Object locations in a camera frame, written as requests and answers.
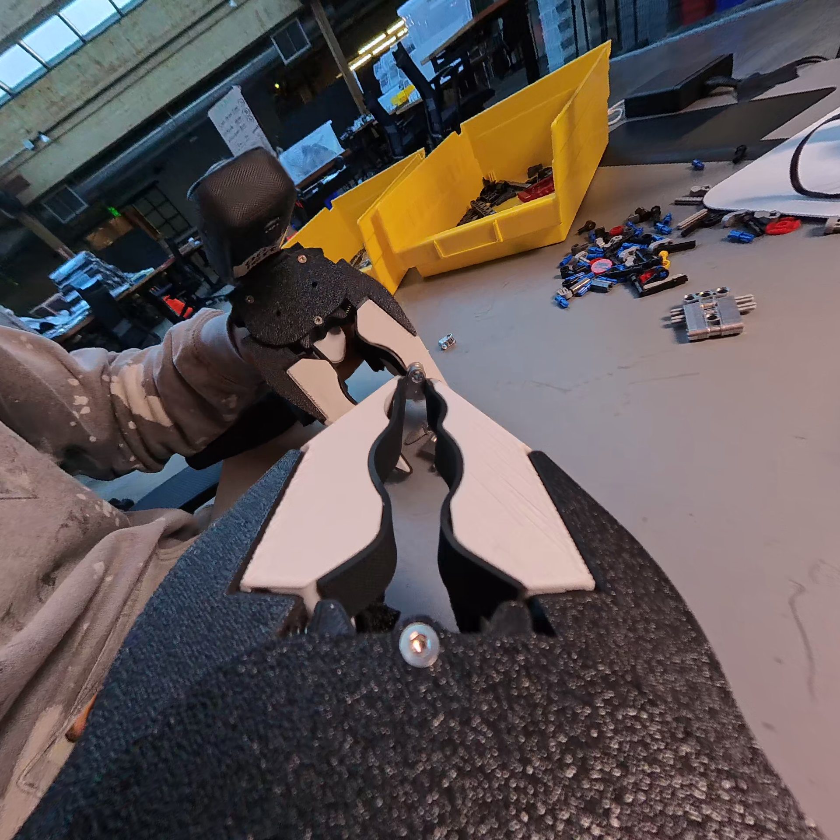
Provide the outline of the pile of black building parts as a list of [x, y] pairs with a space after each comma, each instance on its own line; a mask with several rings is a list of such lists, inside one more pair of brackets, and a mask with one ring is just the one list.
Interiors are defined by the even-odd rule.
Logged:
[[496, 214], [500, 210], [523, 204], [518, 200], [518, 192], [547, 176], [553, 177], [553, 168], [536, 164], [528, 168], [528, 177], [524, 182], [494, 181], [484, 178], [480, 193], [469, 203], [457, 226], [464, 226]]

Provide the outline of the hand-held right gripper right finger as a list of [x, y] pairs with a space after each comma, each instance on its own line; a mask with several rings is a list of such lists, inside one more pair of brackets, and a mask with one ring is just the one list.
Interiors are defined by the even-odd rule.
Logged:
[[434, 465], [448, 489], [437, 567], [455, 617], [492, 617], [504, 602], [593, 592], [530, 449], [441, 381], [427, 382]]

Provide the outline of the pile of small coloured pieces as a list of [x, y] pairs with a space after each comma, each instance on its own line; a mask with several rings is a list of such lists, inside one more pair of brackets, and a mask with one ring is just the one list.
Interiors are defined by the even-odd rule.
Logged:
[[674, 269], [674, 256], [695, 249], [693, 235], [704, 230], [722, 227], [725, 241], [749, 245], [762, 236], [787, 235], [802, 226], [800, 218], [777, 211], [717, 211], [688, 196], [684, 205], [691, 203], [696, 211], [677, 222], [659, 205], [639, 207], [623, 224], [611, 228], [588, 221], [578, 230], [581, 242], [557, 266], [559, 287], [553, 304], [567, 309], [572, 300], [589, 292], [607, 293], [617, 286], [628, 287], [637, 298], [681, 288], [689, 279]]

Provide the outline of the black dimpled pad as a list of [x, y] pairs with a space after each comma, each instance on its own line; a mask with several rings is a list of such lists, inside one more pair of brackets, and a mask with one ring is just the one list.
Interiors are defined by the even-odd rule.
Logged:
[[186, 456], [185, 462], [195, 470], [207, 469], [268, 443], [295, 424], [308, 426], [316, 419], [285, 397], [268, 392], [201, 452]]

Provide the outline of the computer monitor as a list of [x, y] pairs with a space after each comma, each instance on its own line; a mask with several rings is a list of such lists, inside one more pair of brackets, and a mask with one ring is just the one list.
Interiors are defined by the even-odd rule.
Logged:
[[344, 152], [333, 130], [333, 121], [329, 120], [280, 152], [279, 161], [295, 185], [300, 186], [325, 165], [340, 158]]

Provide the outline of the small grey beam assembly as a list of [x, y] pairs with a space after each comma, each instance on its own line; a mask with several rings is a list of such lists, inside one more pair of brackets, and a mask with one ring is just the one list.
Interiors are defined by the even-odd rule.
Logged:
[[744, 332], [744, 318], [756, 307], [754, 295], [737, 295], [729, 287], [693, 292], [670, 310], [663, 326], [688, 343], [735, 337]]

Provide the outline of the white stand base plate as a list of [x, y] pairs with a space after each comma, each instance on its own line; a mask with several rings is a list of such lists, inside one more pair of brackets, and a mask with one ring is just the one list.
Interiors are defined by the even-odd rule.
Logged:
[[713, 186], [705, 205], [718, 211], [839, 215], [839, 111], [776, 146]]

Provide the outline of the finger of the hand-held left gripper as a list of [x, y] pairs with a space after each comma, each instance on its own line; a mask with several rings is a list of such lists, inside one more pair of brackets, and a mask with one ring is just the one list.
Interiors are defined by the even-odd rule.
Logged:
[[420, 364], [426, 379], [445, 381], [423, 340], [374, 301], [365, 300], [357, 309], [356, 333], [363, 344], [393, 357], [403, 370]]
[[289, 403], [323, 425], [332, 425], [355, 407], [335, 365], [317, 354], [304, 356], [286, 370]]

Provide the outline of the yellow bin with grey parts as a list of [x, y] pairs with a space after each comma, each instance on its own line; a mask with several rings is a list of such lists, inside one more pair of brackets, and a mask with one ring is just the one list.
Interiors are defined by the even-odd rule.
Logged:
[[304, 224], [283, 248], [299, 245], [305, 249], [320, 249], [332, 262], [341, 259], [351, 262], [366, 248], [360, 226], [362, 216], [425, 157], [425, 150], [418, 150], [343, 193], [332, 201], [330, 209], [324, 208]]

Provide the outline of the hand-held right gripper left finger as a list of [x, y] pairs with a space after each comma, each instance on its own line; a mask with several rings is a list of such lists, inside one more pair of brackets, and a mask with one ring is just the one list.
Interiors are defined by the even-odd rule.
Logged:
[[391, 379], [308, 442], [249, 555], [243, 592], [320, 601], [351, 617], [379, 600], [396, 570], [385, 488], [402, 456], [402, 381]]

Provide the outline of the black power adapter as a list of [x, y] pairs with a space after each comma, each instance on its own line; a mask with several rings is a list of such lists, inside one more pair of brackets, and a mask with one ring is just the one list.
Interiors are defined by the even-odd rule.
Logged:
[[625, 97], [625, 118], [645, 119], [687, 108], [707, 95], [710, 79], [730, 78], [733, 63], [734, 56], [728, 53], [712, 59], [695, 59], [685, 65], [667, 67]]

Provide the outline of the yellow bin with black parts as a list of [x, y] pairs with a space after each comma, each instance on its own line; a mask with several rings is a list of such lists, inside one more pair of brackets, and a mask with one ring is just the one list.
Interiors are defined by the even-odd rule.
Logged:
[[[594, 47], [461, 124], [360, 218], [372, 276], [423, 277], [563, 241], [606, 150], [612, 43]], [[459, 225], [484, 182], [552, 169], [553, 192]]]

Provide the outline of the white paper sign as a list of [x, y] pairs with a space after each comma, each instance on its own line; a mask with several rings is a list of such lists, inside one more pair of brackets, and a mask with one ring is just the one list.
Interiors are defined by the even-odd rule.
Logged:
[[207, 116], [234, 157], [255, 149], [275, 153], [239, 85], [232, 86]]

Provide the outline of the black flat mat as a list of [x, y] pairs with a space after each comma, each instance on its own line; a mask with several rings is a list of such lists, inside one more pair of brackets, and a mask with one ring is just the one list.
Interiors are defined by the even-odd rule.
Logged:
[[765, 136], [835, 92], [834, 87], [627, 121], [610, 132], [602, 166], [755, 160], [780, 143]]

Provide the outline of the grey desk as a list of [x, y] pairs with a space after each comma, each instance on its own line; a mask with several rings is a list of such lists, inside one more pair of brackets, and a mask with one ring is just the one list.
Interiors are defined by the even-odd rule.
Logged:
[[838, 838], [838, 235], [803, 223], [696, 242], [674, 260], [688, 291], [756, 297], [739, 336], [665, 328], [680, 289], [617, 287], [562, 311], [570, 240], [429, 280], [411, 269], [396, 296], [448, 383], [666, 571], [760, 746]]

